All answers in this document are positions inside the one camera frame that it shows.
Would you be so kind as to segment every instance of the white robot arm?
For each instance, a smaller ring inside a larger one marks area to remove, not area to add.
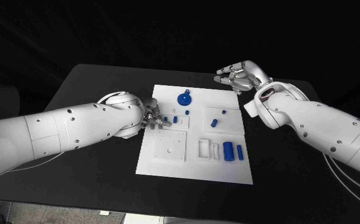
[[[214,80],[233,86],[234,92],[256,89],[244,105],[251,117],[262,118],[272,129],[288,124],[301,140],[360,171],[360,119],[328,105],[309,101],[291,84],[273,82],[260,67],[244,61],[217,71],[228,77]]]
[[[158,101],[127,92],[114,93],[105,104],[82,104],[39,114],[0,120],[0,174],[23,163],[78,149],[111,136],[129,138],[147,124],[159,128]]]

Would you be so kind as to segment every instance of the blue block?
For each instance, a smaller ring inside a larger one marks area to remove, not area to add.
[[[217,124],[217,119],[212,120],[211,127],[214,128]]]
[[[224,148],[224,160],[227,162],[233,162],[234,161],[233,143],[231,142],[224,142],[223,143],[223,148]]]
[[[241,149],[241,145],[237,145],[237,146],[236,146],[236,148],[237,148],[238,160],[243,160],[243,159],[244,159],[244,157],[243,157],[243,149]]]

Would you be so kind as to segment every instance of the black table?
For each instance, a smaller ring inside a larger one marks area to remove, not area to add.
[[[46,111],[97,102],[117,91],[140,98],[153,85],[230,90],[214,74],[79,64]],[[293,84],[311,100],[309,83]],[[0,200],[45,205],[264,223],[350,223],[358,202],[337,182],[322,154],[301,142],[289,126],[272,130],[244,111],[254,91],[238,96],[254,185],[136,175],[143,131],[66,152],[48,164],[0,177]],[[36,160],[35,165],[48,159]]]

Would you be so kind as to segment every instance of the small blue piece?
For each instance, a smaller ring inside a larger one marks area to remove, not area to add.
[[[211,127],[214,128],[217,124],[217,119],[212,120]]]
[[[188,106],[191,103],[191,96],[189,96],[189,90],[185,90],[182,94],[178,96],[178,103],[182,106]]]
[[[233,143],[231,142],[224,142],[223,143],[223,148],[224,148],[224,160],[227,162],[233,162],[234,161]]]
[[[244,159],[244,157],[243,157],[241,145],[237,145],[237,146],[236,146],[236,148],[237,148],[238,160],[243,160],[243,159]]]

